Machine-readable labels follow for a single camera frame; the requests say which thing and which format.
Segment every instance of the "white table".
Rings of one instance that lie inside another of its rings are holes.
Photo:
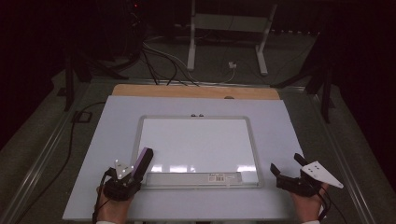
[[[281,100],[109,96],[64,219],[89,220],[95,188],[114,160],[130,162],[141,116],[246,116],[250,119],[263,175],[261,189],[144,189],[134,196],[132,220],[274,220],[294,218],[289,194],[276,188],[274,163],[284,175],[298,176],[293,159],[302,154],[288,111]]]
[[[244,31],[262,33],[262,41],[255,48],[257,62],[260,67],[260,74],[268,75],[267,65],[264,60],[262,51],[265,42],[271,30],[272,21],[275,16],[277,4],[271,5],[271,10],[267,17],[246,17],[197,13],[195,10],[195,0],[191,0],[191,32],[189,58],[187,60],[187,69],[194,70],[195,66],[195,30],[225,30],[225,31]]]

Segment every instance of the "metal stand leg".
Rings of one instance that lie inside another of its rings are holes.
[[[327,123],[330,123],[329,119],[329,106],[330,106],[330,90],[332,89],[332,70],[331,68],[326,71],[324,75],[324,83],[323,83],[323,96],[322,96],[322,104],[320,112],[326,120]]]
[[[262,54],[262,50],[264,49],[265,46],[265,42],[267,40],[267,37],[271,31],[271,24],[276,12],[276,7],[277,4],[273,4],[272,8],[271,8],[271,12],[270,15],[268,16],[268,21],[267,24],[265,26],[265,30],[264,33],[262,34],[262,42],[260,43],[260,45],[256,46],[256,54],[257,54],[257,61],[259,63],[259,67],[260,67],[260,74],[262,76],[267,76],[268,75],[268,70],[267,70],[267,65],[265,64],[265,60],[264,60],[264,56]]]
[[[66,106],[64,111],[68,111],[70,106],[74,102],[75,92],[74,92],[74,80],[73,75],[76,72],[76,75],[81,82],[90,82],[92,79],[91,72],[86,63],[90,63],[95,66],[97,69],[103,71],[110,77],[115,79],[128,79],[128,77],[124,77],[114,72],[113,70],[105,67],[101,63],[97,62],[95,59],[84,54],[82,51],[78,49],[71,48],[69,46],[66,47],[65,50],[65,78],[66,78]]]
[[[187,70],[193,71],[195,64],[195,0],[191,0],[191,35],[189,59],[187,60]]]

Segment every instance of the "wire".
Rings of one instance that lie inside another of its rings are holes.
[[[154,52],[157,52],[157,53],[163,55],[163,57],[164,57],[164,56],[167,56],[167,57],[165,57],[165,58],[167,58],[168,60],[171,60],[169,57],[176,59],[179,63],[181,63],[181,64],[183,65],[183,68],[181,68],[181,66],[180,66],[178,63],[175,63],[175,65],[180,69],[180,72],[183,74],[183,76],[184,76],[188,81],[190,81],[193,85],[199,86],[197,83],[200,83],[200,81],[196,80],[195,78],[193,78],[193,77],[191,76],[190,72],[187,70],[187,65],[184,64],[178,57],[176,57],[175,55],[168,54],[168,53],[165,53],[165,52],[163,52],[163,51],[159,51],[159,50],[157,50],[157,49],[154,49],[154,48],[150,47],[150,46],[149,46],[148,44],[146,44],[146,43],[143,43],[143,45],[145,46],[145,48],[144,48],[145,50],[152,50],[152,51],[154,51]]]
[[[183,84],[183,85],[186,85],[186,84],[183,83],[182,81],[176,79],[176,76],[177,76],[177,65],[176,65],[176,63],[175,63],[173,60],[169,59],[169,58],[166,57],[165,55],[159,54],[159,53],[157,53],[157,52],[155,52],[155,51],[152,51],[152,50],[150,50],[150,49],[144,49],[144,50],[147,50],[147,51],[148,51],[147,53],[149,53],[149,54],[156,55],[156,56],[160,56],[160,57],[164,57],[164,58],[168,59],[169,62],[171,62],[172,65],[174,66],[175,72],[174,72],[174,74],[172,75],[172,77],[169,78],[168,82],[166,83],[167,86],[172,82],[172,80],[176,80],[176,81],[178,81],[179,83],[181,83],[181,84]],[[161,76],[161,75],[160,75],[159,73],[157,73],[155,70],[154,70],[154,72],[155,72],[159,77],[163,77],[163,78],[167,79],[167,77]]]
[[[327,213],[329,212],[331,205],[327,205],[326,200],[321,196],[319,192],[317,192],[318,197],[322,200],[322,204],[324,205],[323,211],[320,213],[318,220],[321,221],[323,218],[326,217]]]
[[[149,58],[148,58],[148,56],[147,56],[147,54],[146,54],[145,51],[143,51],[143,55],[145,56],[146,65],[148,66],[148,70],[149,70],[149,72],[150,72],[150,74],[151,74],[152,79],[153,79],[154,82],[155,82],[155,85],[159,85],[159,83],[158,83],[158,81],[157,81],[157,77],[155,76],[154,68],[151,66],[151,63],[149,62]]]
[[[106,201],[105,203],[103,203],[102,205],[99,205],[100,198],[101,198],[101,196],[102,196],[102,190],[103,190],[103,185],[104,185],[104,183],[105,183],[105,179],[106,179],[106,172],[103,174],[102,180],[100,181],[99,190],[98,190],[98,195],[97,195],[97,197],[96,197],[96,203],[95,203],[94,211],[93,211],[93,214],[92,214],[92,224],[95,224],[95,223],[96,223],[97,218],[98,218],[99,210],[100,210],[106,203],[108,203],[108,201],[110,201],[110,200],[107,200],[107,201]]]
[[[51,187],[51,185],[58,179],[58,177],[61,175],[61,173],[64,171],[64,168],[66,167],[67,163],[69,163],[71,154],[72,154],[72,146],[73,146],[73,131],[76,125],[76,120],[77,118],[79,118],[79,116],[81,116],[82,113],[85,112],[86,109],[94,106],[94,105],[101,105],[104,104],[105,102],[99,102],[99,103],[95,103],[92,105],[87,105],[86,107],[84,107],[82,110],[78,111],[78,113],[73,117],[73,122],[72,122],[72,128],[70,131],[70,138],[69,138],[69,147],[68,147],[68,151],[67,151],[67,157],[66,160],[64,161],[64,165],[61,167],[61,169],[58,171],[58,173],[55,175],[55,177],[52,178],[52,180],[48,183],[48,185],[41,190],[41,192],[38,194],[38,196],[25,208],[25,210],[21,213],[21,215],[19,216],[19,218],[17,219],[17,221],[15,222],[15,224],[18,224],[21,222],[21,220],[23,219],[24,216],[26,216],[26,214],[29,212],[29,210],[33,207],[33,205],[35,205],[35,203],[37,203],[37,201],[44,195],[44,193]]]
[[[219,82],[219,83],[217,83],[217,85],[221,85],[221,84],[225,84],[227,82],[230,82],[230,81],[233,80],[234,77],[235,77],[235,68],[233,68],[233,75],[229,79],[227,79],[226,81]]]
[[[324,190],[324,194],[326,196],[326,198],[329,200],[330,204],[334,205],[335,210],[338,211],[338,213],[340,214],[341,218],[344,220],[344,223],[347,224],[347,219],[344,217],[344,214],[341,212],[340,208],[337,206],[337,204],[335,204],[332,199],[330,198],[329,193],[327,192],[327,190],[323,187],[321,187]]]

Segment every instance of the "white plug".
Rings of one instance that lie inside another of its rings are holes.
[[[236,62],[228,62],[230,68],[236,68]]]

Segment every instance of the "whiteboard frame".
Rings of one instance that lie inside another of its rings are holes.
[[[144,128],[144,121],[146,119],[199,119],[199,120],[209,120],[209,119],[224,119],[224,120],[232,120],[232,119],[238,119],[238,120],[243,120],[246,123],[246,128],[247,128],[247,136],[248,136],[248,141],[250,144],[250,150],[251,150],[251,155],[252,155],[252,160],[254,161],[255,165],[255,174],[257,175],[257,182],[242,182],[239,184],[230,184],[230,182],[225,182],[224,184],[213,184],[213,185],[207,185],[207,184],[192,184],[192,185],[158,185],[158,186],[148,186],[146,185],[146,180],[147,176],[150,173],[150,170],[145,174],[144,179],[142,181],[142,189],[238,189],[238,188],[262,188],[263,187],[263,177],[262,177],[262,170],[260,168],[260,163],[258,160],[258,155],[257,155],[257,149],[255,145],[255,141],[253,138],[253,134],[251,131],[251,126],[250,126],[250,121],[248,117],[246,116],[209,116],[205,117],[203,115],[200,116],[142,116],[138,122],[138,128],[136,132],[136,138],[134,141],[134,149],[132,153],[132,164],[135,164],[139,152],[142,150],[141,145],[141,138],[142,138],[142,132]],[[229,176],[230,173],[227,172],[211,172],[208,173],[209,175],[217,174],[217,173],[223,173],[225,176]],[[197,175],[196,173],[182,173],[184,174],[191,174],[191,178],[193,178],[194,175]]]

